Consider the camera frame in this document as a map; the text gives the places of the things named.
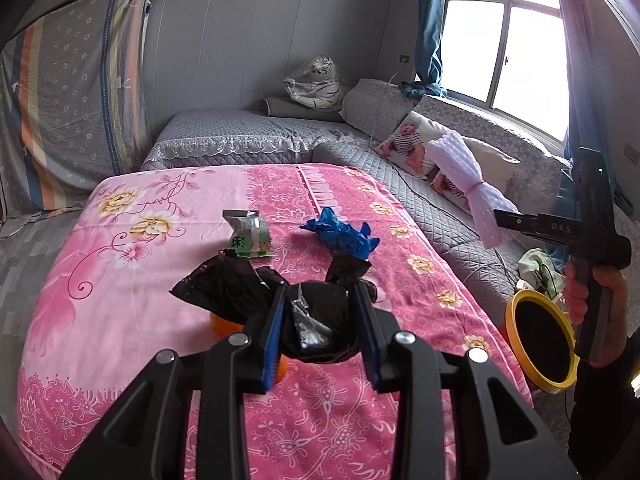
metal bolt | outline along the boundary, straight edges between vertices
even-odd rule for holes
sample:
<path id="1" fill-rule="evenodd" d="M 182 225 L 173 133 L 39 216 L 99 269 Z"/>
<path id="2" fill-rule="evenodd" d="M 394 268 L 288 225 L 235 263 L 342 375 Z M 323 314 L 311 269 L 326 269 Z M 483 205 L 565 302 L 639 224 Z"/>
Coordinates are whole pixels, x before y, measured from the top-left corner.
<path id="1" fill-rule="evenodd" d="M 175 352 L 173 350 L 161 350 L 156 354 L 156 361 L 161 365 L 167 365 L 174 362 Z"/>
<path id="2" fill-rule="evenodd" d="M 485 363 L 489 359 L 489 354 L 483 348 L 472 348 L 469 350 L 469 359 L 476 363 Z"/>
<path id="3" fill-rule="evenodd" d="M 244 346 L 249 342 L 249 336 L 242 332 L 236 332 L 229 336 L 229 344 L 233 346 Z"/>
<path id="4" fill-rule="evenodd" d="M 411 332 L 398 332 L 396 334 L 396 341 L 398 341 L 401 345 L 412 345 L 415 343 L 415 335 Z"/>

rolled white cloth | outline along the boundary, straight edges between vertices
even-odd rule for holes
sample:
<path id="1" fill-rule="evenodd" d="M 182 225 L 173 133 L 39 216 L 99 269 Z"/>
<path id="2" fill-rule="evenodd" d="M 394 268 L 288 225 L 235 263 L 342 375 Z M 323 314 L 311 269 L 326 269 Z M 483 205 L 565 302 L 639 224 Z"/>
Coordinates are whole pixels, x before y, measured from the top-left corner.
<path id="1" fill-rule="evenodd" d="M 518 235 L 516 231 L 498 227 L 494 217 L 494 209 L 519 213 L 518 208 L 482 179 L 480 165 L 459 133 L 448 132 L 438 140 L 430 140 L 425 150 L 451 183 L 465 194 L 485 248 L 492 249 Z"/>

pink bedspread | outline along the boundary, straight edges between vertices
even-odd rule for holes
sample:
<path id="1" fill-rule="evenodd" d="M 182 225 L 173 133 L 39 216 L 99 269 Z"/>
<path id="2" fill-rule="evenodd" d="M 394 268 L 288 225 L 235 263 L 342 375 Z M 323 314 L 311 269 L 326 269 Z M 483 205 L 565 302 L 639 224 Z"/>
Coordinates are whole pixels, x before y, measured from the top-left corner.
<path id="1" fill-rule="evenodd" d="M 510 349 L 380 184 L 351 168 L 221 166 L 110 178 L 93 193 L 38 298 L 18 390 L 25 454 L 56 478 L 117 395 L 162 348 L 180 355 L 213 342 L 209 313 L 167 291 L 225 247 L 223 208 L 259 209 L 271 224 L 272 265 L 291 283 L 322 280 L 331 256 L 299 229 L 332 206 L 380 246 L 368 278 L 376 306 L 432 346 L 461 354 L 486 348 L 529 400 Z M 449 477 L 455 456 L 450 403 L 443 394 Z M 245 399 L 254 480 L 385 479 L 390 473 L 397 403 L 373 393 L 356 356 L 339 365 L 290 362 L 265 396 Z M 197 402 L 191 410 L 186 478 L 194 477 Z"/>

striped curtain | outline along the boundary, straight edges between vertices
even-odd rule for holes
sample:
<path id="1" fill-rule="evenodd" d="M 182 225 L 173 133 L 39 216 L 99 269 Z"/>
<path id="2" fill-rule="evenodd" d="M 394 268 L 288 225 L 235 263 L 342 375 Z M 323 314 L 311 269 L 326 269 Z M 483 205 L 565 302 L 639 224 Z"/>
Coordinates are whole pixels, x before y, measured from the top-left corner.
<path id="1" fill-rule="evenodd" d="M 76 0 L 0 55 L 0 237 L 82 208 L 151 147 L 142 91 L 148 0 Z"/>

black sleeve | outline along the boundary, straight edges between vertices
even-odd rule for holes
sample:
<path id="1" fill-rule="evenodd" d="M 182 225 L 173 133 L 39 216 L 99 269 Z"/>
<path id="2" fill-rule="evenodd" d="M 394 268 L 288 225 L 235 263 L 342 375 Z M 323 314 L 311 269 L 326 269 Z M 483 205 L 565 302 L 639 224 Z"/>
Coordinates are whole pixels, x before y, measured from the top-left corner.
<path id="1" fill-rule="evenodd" d="M 568 455 L 585 480 L 606 469 L 634 426 L 634 357 L 634 344 L 628 339 L 623 354 L 609 366 L 594 368 L 586 361 L 578 365 Z"/>

